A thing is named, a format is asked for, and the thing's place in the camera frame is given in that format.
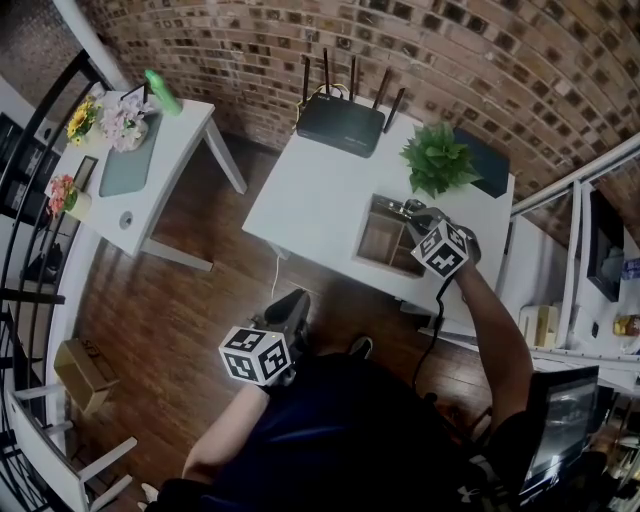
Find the white metal shelf rack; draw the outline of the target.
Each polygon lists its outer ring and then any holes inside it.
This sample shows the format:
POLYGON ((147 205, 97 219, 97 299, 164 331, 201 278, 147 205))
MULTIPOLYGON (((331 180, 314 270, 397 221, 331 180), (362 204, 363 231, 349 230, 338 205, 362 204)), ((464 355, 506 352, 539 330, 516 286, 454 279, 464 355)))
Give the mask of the white metal shelf rack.
POLYGON ((613 322, 622 314, 631 313, 640 306, 640 284, 631 281, 621 284, 619 301, 612 303, 588 280, 587 267, 590 244, 590 192, 591 182, 620 168, 640 156, 640 133, 621 143, 579 170, 545 187, 543 190, 516 203, 511 219, 514 228, 503 260, 501 290, 515 292, 516 267, 539 255, 540 236, 524 238, 525 231, 519 218, 526 213, 559 199, 572 196, 570 234, 567 261, 561 270, 559 282, 563 296, 559 312, 556 346, 553 349, 532 347, 534 367, 538 370, 557 371, 587 366, 599 367, 599 384, 615 391, 639 398, 640 337, 618 338, 613 334, 613 322), (599 324, 597 338, 591 335, 592 324, 599 324))

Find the person's left forearm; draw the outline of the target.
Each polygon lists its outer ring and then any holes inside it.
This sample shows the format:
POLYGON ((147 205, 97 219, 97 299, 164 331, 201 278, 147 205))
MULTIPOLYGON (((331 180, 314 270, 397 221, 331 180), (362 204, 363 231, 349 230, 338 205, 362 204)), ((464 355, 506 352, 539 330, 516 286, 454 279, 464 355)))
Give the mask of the person's left forearm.
POLYGON ((242 450, 269 404, 258 386, 245 385, 191 448, 182 478, 210 484, 242 450))

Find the person's dark clothing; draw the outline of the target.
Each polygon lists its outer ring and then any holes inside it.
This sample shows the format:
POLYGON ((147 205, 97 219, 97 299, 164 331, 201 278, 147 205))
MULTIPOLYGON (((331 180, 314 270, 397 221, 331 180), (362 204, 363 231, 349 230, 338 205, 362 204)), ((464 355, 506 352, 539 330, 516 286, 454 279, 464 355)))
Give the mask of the person's dark clothing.
POLYGON ((269 397, 210 482, 166 481, 153 512, 510 512, 532 458, 524 413, 465 449, 406 383, 352 355, 307 360, 269 397))

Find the pale flower bouquet in vase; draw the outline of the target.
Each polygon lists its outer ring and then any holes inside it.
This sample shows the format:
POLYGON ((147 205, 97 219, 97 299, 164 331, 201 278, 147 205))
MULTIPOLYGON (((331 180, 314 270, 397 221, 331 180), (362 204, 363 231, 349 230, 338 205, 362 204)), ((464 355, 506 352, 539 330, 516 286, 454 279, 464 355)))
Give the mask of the pale flower bouquet in vase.
POLYGON ((148 102, 131 98, 104 108, 100 127, 111 148, 120 153, 138 149, 148 132, 144 118, 149 111, 148 102))

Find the grey-green desk mat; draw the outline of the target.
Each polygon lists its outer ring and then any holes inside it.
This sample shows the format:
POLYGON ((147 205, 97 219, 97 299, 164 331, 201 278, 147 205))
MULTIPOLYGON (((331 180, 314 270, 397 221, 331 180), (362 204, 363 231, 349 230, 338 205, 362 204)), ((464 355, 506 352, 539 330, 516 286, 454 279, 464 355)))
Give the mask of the grey-green desk mat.
POLYGON ((109 150, 99 186, 100 197, 138 192, 145 187, 161 121, 161 114, 146 118, 148 131, 137 149, 109 150))

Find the person's right forearm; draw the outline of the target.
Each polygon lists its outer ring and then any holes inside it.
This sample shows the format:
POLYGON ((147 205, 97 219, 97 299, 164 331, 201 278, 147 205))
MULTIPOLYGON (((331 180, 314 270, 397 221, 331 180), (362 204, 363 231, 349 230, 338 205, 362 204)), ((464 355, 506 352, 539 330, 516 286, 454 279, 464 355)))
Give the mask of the person's right forearm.
POLYGON ((468 261, 455 274, 473 320, 477 345, 492 396, 491 428, 527 407, 533 365, 513 318, 468 261))

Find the green spray bottle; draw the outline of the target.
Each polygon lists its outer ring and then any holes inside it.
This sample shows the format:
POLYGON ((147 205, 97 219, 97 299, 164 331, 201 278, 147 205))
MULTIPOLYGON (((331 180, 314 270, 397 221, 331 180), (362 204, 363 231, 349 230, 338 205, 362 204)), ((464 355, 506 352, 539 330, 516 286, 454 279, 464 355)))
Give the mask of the green spray bottle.
POLYGON ((172 116, 178 116, 182 112, 182 105, 174 96, 165 80, 155 71, 147 69, 145 78, 163 111, 172 116))

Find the small black picture frame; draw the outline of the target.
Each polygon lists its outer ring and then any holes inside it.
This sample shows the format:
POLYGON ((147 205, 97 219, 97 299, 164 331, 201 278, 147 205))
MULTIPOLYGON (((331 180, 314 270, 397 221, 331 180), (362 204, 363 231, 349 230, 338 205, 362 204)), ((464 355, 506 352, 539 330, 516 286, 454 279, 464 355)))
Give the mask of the small black picture frame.
POLYGON ((82 158, 74 177, 74 184, 79 191, 84 192, 86 190, 87 184, 98 162, 99 160, 92 156, 86 155, 82 158))

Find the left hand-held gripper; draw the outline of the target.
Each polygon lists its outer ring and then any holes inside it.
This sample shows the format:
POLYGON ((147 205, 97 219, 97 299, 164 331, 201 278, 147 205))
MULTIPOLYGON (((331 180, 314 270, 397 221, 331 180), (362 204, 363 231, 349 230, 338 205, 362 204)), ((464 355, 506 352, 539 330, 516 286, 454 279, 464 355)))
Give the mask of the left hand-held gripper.
POLYGON ((296 289, 271 304, 249 326, 234 326, 219 345, 228 375, 257 386, 288 383, 296 361, 309 350, 310 295, 296 289))

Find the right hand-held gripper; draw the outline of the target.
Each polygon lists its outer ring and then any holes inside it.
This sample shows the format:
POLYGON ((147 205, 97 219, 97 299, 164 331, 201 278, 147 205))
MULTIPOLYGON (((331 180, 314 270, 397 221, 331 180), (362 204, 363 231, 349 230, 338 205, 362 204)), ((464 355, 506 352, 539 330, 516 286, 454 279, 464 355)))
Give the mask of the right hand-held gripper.
POLYGON ((476 235, 454 223, 438 208, 425 208, 420 200, 405 201, 409 215, 406 228, 415 243, 410 254, 426 270, 438 278, 452 277, 466 262, 477 264, 481 248, 476 235))

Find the brown cardboard box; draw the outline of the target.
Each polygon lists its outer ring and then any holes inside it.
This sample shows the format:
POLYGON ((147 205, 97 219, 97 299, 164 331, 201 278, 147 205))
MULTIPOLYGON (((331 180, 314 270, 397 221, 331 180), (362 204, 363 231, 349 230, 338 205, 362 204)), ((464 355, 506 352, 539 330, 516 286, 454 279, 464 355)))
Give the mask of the brown cardboard box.
POLYGON ((119 383, 110 363, 87 339, 63 341, 56 352, 54 370, 75 406, 85 416, 97 412, 119 383))

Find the dark blue box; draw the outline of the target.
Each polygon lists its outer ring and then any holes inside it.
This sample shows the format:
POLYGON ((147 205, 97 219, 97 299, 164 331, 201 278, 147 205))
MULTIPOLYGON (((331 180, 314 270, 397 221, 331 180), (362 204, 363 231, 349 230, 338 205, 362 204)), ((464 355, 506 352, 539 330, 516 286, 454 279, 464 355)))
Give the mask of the dark blue box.
POLYGON ((471 165, 479 176, 472 185, 492 198, 503 196, 507 191, 510 174, 509 159, 459 127, 454 128, 453 133, 455 142, 466 145, 470 151, 471 165))

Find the open laptop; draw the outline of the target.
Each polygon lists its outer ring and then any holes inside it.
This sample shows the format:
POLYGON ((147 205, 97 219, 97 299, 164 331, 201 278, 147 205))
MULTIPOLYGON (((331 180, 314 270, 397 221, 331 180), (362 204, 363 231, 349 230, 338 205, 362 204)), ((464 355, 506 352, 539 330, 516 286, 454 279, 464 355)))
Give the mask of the open laptop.
POLYGON ((533 420, 533 456, 520 496, 551 485, 587 443, 598 392, 597 366, 532 376, 527 413, 533 420))

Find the yellow sunflower bouquet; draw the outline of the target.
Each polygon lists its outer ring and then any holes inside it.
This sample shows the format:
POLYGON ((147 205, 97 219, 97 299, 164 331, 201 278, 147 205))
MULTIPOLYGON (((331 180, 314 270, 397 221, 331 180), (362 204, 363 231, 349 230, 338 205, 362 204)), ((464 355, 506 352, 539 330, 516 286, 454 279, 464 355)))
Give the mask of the yellow sunflower bouquet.
POLYGON ((80 146, 87 134, 98 121, 102 106, 98 100, 88 95, 75 109, 66 126, 66 135, 70 143, 80 146))

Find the wooden desk organizer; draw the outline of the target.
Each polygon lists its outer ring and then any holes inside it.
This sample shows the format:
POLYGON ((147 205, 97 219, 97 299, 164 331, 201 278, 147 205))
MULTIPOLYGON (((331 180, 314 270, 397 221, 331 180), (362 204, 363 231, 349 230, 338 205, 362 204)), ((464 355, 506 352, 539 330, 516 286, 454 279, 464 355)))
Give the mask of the wooden desk organizer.
POLYGON ((379 194, 372 195, 355 244, 354 258, 405 277, 422 278, 426 269, 410 254, 415 243, 406 228, 409 218, 386 210, 381 205, 384 199, 398 201, 379 194))

